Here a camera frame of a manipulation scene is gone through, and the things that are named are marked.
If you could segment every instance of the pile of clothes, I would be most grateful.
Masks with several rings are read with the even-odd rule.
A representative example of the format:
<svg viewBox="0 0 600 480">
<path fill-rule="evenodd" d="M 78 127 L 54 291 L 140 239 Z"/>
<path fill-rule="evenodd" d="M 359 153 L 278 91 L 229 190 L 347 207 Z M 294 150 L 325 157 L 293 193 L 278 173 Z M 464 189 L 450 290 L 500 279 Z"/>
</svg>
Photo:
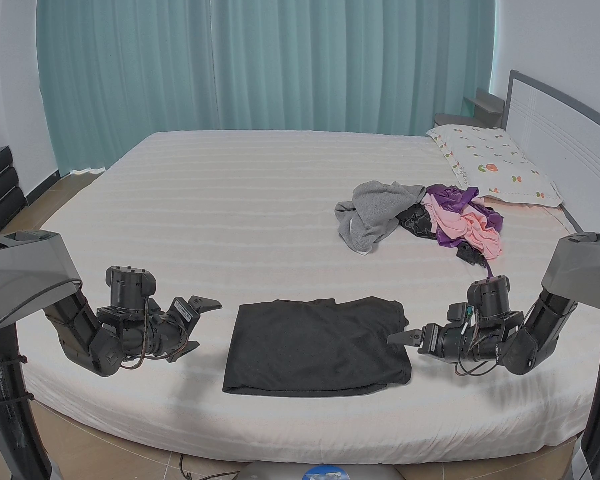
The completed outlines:
<svg viewBox="0 0 600 480">
<path fill-rule="evenodd" d="M 456 256 L 487 268 L 489 276 L 488 260 L 502 252 L 502 216 L 484 205 L 476 187 L 425 188 L 369 181 L 355 188 L 352 201 L 338 203 L 335 215 L 340 221 L 338 233 L 360 254 L 370 252 L 398 225 L 443 247 L 456 247 Z"/>
</svg>

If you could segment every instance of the floor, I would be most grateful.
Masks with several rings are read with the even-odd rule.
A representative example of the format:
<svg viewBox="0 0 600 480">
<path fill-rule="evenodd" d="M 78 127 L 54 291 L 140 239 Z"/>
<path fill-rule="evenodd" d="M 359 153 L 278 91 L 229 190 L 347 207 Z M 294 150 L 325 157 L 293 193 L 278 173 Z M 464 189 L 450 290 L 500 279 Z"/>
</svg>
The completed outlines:
<svg viewBox="0 0 600 480">
<path fill-rule="evenodd" d="M 19 213 L 4 232 L 43 227 L 53 213 L 97 175 L 71 175 L 58 181 Z M 37 402 L 32 410 L 49 455 L 64 480 L 177 480 L 180 455 L 136 444 L 87 427 Z M 406 480 L 559 480 L 568 464 L 575 438 L 535 453 L 497 459 L 396 466 Z M 244 463 L 186 456 L 184 469 L 192 480 L 237 471 Z M 9 472 L 0 455 L 0 480 Z M 229 480 L 232 476 L 221 477 Z"/>
</svg>

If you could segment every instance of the white headboard panel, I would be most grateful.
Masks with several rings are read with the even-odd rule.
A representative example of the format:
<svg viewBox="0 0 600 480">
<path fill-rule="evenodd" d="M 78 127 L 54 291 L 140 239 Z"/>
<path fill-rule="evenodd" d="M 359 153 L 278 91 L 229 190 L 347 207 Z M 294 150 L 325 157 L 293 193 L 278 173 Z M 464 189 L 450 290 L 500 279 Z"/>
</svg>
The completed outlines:
<svg viewBox="0 0 600 480">
<path fill-rule="evenodd" d="M 572 222 L 600 232 L 600 114 L 511 71 L 502 123 L 529 160 L 554 181 Z"/>
</svg>

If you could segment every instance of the folded black shirt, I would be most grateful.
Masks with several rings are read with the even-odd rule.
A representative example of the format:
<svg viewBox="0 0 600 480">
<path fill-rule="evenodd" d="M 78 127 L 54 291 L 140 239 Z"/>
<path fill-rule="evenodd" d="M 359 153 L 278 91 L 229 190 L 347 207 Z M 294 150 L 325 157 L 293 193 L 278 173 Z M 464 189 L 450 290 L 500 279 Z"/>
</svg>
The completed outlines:
<svg viewBox="0 0 600 480">
<path fill-rule="evenodd" d="M 387 344 L 409 324 L 402 304 L 376 297 L 275 300 L 240 306 L 224 372 L 226 393 L 327 397 L 407 384 L 405 348 Z"/>
</svg>

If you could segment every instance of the white patterned pillow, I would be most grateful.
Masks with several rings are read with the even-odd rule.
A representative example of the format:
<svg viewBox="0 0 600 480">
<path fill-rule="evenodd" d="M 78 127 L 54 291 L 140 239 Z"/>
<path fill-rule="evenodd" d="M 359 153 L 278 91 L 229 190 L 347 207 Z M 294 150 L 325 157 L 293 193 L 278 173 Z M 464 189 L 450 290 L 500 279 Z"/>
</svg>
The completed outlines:
<svg viewBox="0 0 600 480">
<path fill-rule="evenodd" d="M 507 203 L 556 207 L 562 202 L 547 176 L 525 158 L 501 128 L 445 124 L 427 132 L 444 153 L 461 188 Z"/>
</svg>

